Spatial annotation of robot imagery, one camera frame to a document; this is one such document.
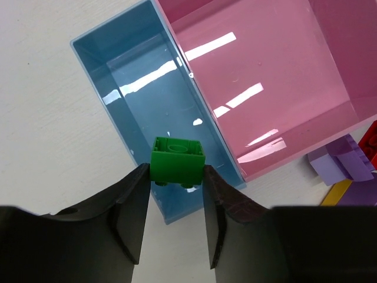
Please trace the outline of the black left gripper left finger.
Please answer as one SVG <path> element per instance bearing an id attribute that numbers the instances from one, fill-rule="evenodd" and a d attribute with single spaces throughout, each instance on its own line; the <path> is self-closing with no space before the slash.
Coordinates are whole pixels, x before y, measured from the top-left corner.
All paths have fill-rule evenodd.
<path id="1" fill-rule="evenodd" d="M 55 215 L 1 207 L 2 282 L 131 282 L 140 261 L 150 166 Z"/>

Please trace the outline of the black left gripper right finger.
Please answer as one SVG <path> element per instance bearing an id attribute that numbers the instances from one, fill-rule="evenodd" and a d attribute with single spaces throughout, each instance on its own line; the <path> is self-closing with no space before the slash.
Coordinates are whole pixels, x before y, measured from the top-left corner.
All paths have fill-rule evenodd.
<path id="1" fill-rule="evenodd" d="M 217 282 L 375 282 L 376 208 L 265 208 L 203 171 L 210 267 Z"/>

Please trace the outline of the small green lego brick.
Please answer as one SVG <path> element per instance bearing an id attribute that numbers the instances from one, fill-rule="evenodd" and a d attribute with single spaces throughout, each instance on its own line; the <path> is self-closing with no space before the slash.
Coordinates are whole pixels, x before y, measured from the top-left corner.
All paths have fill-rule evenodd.
<path id="1" fill-rule="evenodd" d="M 159 186 L 169 183 L 184 188 L 198 186 L 203 180 L 206 157 L 197 140 L 156 137 L 151 152 L 150 179 Z"/>

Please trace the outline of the purple yellow round lego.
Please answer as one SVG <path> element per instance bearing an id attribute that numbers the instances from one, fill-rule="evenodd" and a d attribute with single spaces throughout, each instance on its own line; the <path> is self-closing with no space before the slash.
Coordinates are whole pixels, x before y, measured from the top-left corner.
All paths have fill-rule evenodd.
<path id="1" fill-rule="evenodd" d="M 376 206 L 376 173 L 363 182 L 343 180 L 334 184 L 322 200 L 321 206 Z"/>

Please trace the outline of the lavender lego piece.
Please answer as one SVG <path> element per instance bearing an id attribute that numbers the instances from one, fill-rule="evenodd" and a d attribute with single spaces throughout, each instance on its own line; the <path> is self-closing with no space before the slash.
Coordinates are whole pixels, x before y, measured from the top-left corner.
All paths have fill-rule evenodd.
<path id="1" fill-rule="evenodd" d="M 346 179 L 355 182 L 373 179 L 374 166 L 350 134 L 317 148 L 307 157 L 314 171 L 328 186 Z"/>

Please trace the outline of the red curved lego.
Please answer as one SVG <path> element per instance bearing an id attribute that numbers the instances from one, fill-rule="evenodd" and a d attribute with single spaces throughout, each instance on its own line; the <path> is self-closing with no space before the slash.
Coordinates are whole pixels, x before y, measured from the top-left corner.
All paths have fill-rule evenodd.
<path id="1" fill-rule="evenodd" d="M 364 152 L 365 156 L 376 169 L 376 151 L 377 151 L 377 121 L 375 120 L 368 128 L 366 133 L 358 143 L 359 147 Z"/>

